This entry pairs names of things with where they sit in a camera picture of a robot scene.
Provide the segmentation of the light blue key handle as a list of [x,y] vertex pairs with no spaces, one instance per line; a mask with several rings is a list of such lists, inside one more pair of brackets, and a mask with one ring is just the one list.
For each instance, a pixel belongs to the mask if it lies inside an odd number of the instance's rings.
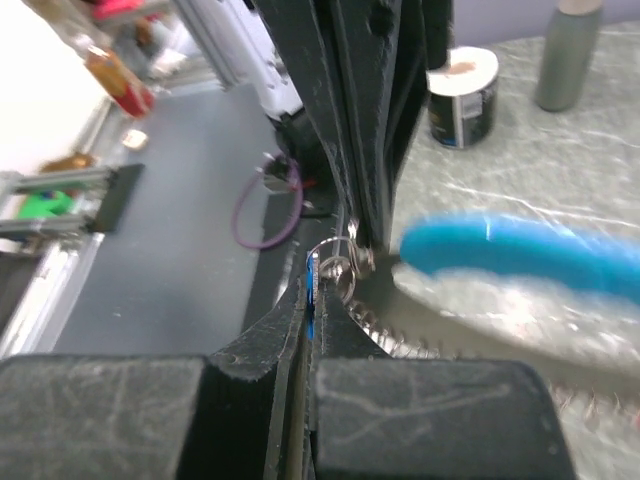
[[447,214],[410,226],[399,256],[426,275],[472,269],[538,277],[639,303],[639,246],[603,233],[504,214]]

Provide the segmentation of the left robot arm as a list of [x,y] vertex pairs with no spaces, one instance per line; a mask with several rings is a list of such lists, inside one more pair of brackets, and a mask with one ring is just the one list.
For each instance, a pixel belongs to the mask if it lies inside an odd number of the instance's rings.
[[447,64],[449,1],[216,1],[233,65],[296,159],[321,146],[359,245],[388,245],[396,183]]

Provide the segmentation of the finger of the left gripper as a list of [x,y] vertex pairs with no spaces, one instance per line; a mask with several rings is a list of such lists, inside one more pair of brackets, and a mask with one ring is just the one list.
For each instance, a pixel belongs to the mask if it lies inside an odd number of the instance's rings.
[[354,104],[348,73],[348,22],[360,19],[358,1],[255,3],[284,61],[328,158],[348,232],[360,226],[360,182],[351,131]]
[[359,245],[388,246],[396,183],[428,96],[448,65],[450,1],[342,1],[340,71],[355,169]]

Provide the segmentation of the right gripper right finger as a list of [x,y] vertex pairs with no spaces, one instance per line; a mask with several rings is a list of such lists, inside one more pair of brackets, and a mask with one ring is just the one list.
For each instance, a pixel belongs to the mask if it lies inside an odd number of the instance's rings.
[[541,376],[513,360],[395,360],[334,293],[314,300],[320,479],[573,479]]

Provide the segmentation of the metal keyring with small rings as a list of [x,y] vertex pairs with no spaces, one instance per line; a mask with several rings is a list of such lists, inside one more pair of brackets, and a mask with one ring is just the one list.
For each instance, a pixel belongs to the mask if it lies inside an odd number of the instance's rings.
[[639,303],[555,281],[451,269],[426,275],[395,252],[345,239],[319,256],[355,321],[381,346],[426,358],[533,365],[562,409],[588,426],[639,420]]

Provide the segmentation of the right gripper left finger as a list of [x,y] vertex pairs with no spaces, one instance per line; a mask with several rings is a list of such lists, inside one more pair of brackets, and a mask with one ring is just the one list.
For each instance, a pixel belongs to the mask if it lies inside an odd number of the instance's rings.
[[303,479],[306,288],[211,356],[1,364],[5,479]]

